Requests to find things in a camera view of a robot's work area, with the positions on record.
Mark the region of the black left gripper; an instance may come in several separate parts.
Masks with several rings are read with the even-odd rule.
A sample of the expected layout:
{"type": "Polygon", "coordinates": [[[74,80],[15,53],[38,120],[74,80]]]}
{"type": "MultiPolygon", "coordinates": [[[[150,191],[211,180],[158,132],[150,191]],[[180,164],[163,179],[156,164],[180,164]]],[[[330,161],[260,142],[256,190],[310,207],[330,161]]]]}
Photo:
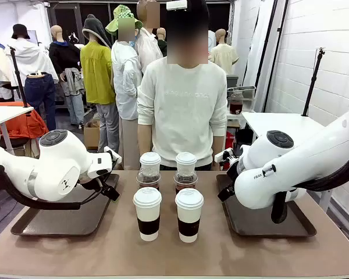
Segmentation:
{"type": "Polygon", "coordinates": [[[117,192],[117,190],[110,185],[103,186],[101,194],[108,197],[112,201],[116,201],[120,197],[120,194],[117,192]]]}

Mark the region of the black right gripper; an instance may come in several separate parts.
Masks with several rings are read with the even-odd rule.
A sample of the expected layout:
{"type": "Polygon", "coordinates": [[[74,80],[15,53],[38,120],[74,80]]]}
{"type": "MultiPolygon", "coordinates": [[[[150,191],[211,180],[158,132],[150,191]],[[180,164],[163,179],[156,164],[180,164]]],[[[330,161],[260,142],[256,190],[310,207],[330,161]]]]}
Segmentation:
{"type": "Polygon", "coordinates": [[[226,174],[217,175],[217,183],[219,188],[218,198],[224,202],[231,196],[235,195],[235,182],[239,175],[238,164],[232,164],[226,174]]]}

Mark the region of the clear plastic iced coffee cup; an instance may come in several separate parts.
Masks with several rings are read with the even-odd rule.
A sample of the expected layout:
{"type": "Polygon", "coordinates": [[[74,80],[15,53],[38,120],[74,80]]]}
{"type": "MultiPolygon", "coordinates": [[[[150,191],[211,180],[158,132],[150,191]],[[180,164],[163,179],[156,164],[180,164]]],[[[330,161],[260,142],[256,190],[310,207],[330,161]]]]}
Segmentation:
{"type": "Polygon", "coordinates": [[[160,179],[160,173],[147,175],[139,171],[136,176],[139,188],[152,187],[159,190],[160,179]]]}
{"type": "Polygon", "coordinates": [[[183,189],[195,188],[198,181],[198,176],[196,172],[181,173],[177,171],[173,179],[176,184],[175,191],[176,194],[178,194],[183,189]]]}

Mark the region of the dark brown serving tray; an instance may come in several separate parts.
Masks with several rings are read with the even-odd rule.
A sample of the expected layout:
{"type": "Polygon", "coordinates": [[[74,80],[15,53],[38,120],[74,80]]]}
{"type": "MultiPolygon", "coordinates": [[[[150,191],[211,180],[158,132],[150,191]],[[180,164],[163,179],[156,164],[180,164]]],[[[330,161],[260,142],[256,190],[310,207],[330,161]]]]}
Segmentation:
{"type": "Polygon", "coordinates": [[[292,238],[312,237],[317,230],[294,202],[287,203],[287,218],[275,224],[271,218],[272,207],[252,210],[244,207],[235,196],[223,202],[223,209],[231,228],[245,237],[292,238]]]}
{"type": "Polygon", "coordinates": [[[22,237],[73,237],[92,234],[112,200],[98,195],[79,210],[40,210],[28,208],[10,232],[22,237]]]}

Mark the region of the cardboard box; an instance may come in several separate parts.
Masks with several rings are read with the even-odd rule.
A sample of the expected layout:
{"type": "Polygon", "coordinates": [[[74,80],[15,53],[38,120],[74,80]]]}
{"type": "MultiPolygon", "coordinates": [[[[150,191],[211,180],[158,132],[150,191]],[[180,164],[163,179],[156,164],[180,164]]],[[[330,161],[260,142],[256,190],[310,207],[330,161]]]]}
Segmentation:
{"type": "Polygon", "coordinates": [[[90,120],[84,126],[84,145],[87,149],[98,149],[99,135],[99,120],[90,120]]]}

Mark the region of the large white table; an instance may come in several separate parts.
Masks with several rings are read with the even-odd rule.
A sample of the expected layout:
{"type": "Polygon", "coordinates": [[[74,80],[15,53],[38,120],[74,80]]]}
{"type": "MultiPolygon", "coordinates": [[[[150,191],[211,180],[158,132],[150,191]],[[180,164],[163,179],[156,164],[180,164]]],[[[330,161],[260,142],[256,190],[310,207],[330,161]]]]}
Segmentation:
{"type": "Polygon", "coordinates": [[[266,134],[267,131],[279,130],[288,134],[297,146],[324,128],[310,117],[297,113],[243,112],[242,115],[254,132],[252,141],[266,134]]]}

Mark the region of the glass jar with dark liquid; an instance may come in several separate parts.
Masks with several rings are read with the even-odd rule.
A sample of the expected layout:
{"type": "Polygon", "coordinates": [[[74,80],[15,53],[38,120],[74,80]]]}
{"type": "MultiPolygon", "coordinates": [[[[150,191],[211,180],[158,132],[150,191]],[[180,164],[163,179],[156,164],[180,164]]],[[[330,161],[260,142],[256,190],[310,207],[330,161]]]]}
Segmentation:
{"type": "Polygon", "coordinates": [[[233,115],[239,115],[243,109],[243,94],[235,91],[230,95],[229,112],[233,115]]]}

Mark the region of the orange cloth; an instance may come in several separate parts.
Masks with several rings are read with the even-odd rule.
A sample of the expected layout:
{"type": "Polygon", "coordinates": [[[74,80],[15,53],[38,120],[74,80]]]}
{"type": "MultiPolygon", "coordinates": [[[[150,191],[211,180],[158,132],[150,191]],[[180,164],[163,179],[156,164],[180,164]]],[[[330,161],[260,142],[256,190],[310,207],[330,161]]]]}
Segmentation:
{"type": "Polygon", "coordinates": [[[49,131],[47,125],[36,110],[7,120],[5,125],[11,139],[35,139],[42,137],[49,131]]]}

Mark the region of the mannequin with green checked hat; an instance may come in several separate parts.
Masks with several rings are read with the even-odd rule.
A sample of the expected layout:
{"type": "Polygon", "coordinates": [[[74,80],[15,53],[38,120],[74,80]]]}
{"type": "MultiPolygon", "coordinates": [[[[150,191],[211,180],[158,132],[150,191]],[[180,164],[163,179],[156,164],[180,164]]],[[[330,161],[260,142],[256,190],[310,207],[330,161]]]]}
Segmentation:
{"type": "Polygon", "coordinates": [[[131,42],[135,28],[141,23],[134,18],[125,5],[118,5],[113,11],[113,20],[105,30],[115,37],[111,47],[113,87],[120,116],[123,168],[138,170],[140,152],[138,147],[137,87],[142,80],[140,61],[131,42]]]}

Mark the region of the black tripod on white table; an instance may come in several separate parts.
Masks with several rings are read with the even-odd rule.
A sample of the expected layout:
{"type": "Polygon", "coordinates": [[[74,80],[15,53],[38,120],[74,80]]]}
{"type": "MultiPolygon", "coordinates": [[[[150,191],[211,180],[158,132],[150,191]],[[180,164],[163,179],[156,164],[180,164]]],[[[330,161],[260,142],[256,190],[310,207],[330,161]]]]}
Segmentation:
{"type": "Polygon", "coordinates": [[[301,114],[301,116],[303,116],[303,117],[308,117],[309,104],[310,104],[312,93],[313,93],[314,86],[316,83],[320,62],[321,62],[324,55],[325,55],[325,48],[324,47],[320,47],[320,48],[316,49],[316,58],[315,58],[314,69],[313,69],[313,73],[312,73],[312,77],[311,77],[311,83],[309,85],[309,90],[307,93],[307,98],[305,101],[304,109],[303,109],[302,114],[301,114]]]}

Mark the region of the small white table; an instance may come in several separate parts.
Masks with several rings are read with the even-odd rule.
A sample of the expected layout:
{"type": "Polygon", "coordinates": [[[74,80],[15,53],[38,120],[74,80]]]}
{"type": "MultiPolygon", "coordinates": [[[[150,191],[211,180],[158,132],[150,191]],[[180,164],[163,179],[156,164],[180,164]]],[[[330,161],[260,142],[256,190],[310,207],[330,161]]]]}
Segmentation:
{"type": "Polygon", "coordinates": [[[14,150],[10,142],[6,122],[23,114],[29,114],[34,108],[31,106],[0,106],[0,128],[4,138],[6,151],[14,155],[14,150]]]}

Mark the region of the mannequin in black sweater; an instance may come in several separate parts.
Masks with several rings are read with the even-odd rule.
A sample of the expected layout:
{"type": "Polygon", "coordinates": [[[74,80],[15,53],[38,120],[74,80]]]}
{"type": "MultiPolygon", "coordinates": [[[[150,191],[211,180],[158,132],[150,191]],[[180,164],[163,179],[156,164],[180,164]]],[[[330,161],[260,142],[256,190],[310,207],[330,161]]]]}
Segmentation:
{"type": "Polygon", "coordinates": [[[80,50],[63,39],[61,26],[51,27],[53,42],[49,46],[49,57],[65,95],[71,125],[84,126],[84,84],[81,77],[80,50]]]}

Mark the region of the mannequin in dark green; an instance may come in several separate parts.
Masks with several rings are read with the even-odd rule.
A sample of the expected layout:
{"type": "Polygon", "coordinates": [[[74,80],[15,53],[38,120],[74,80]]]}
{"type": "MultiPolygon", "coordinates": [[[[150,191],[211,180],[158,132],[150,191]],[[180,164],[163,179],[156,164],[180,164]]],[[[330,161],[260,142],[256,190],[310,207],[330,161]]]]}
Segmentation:
{"type": "Polygon", "coordinates": [[[167,56],[167,42],[166,42],[166,30],[162,27],[158,28],[156,30],[156,36],[158,38],[158,46],[159,49],[162,52],[162,56],[166,57],[167,56]]]}

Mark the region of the tall mannequin in white shirt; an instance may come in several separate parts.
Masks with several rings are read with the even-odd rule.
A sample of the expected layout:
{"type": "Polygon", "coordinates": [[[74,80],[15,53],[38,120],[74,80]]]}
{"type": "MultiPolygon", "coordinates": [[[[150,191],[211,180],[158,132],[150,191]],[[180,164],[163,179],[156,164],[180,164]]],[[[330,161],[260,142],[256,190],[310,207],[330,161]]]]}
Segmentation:
{"type": "Polygon", "coordinates": [[[151,62],[163,57],[152,33],[153,29],[160,27],[160,3],[156,0],[138,0],[137,16],[143,26],[138,31],[135,48],[144,74],[151,62]]]}

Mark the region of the mannequin with black hat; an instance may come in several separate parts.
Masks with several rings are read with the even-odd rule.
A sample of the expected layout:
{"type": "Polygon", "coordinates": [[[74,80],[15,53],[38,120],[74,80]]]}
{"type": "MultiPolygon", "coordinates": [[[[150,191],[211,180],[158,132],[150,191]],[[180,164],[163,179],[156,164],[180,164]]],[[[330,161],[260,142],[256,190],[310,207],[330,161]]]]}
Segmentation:
{"type": "Polygon", "coordinates": [[[40,112],[40,105],[44,105],[46,124],[51,131],[56,129],[55,84],[59,79],[49,55],[29,39],[26,26],[15,24],[9,42],[9,47],[15,50],[15,58],[10,50],[7,55],[17,64],[12,70],[19,72],[26,102],[37,112],[40,112]]]}

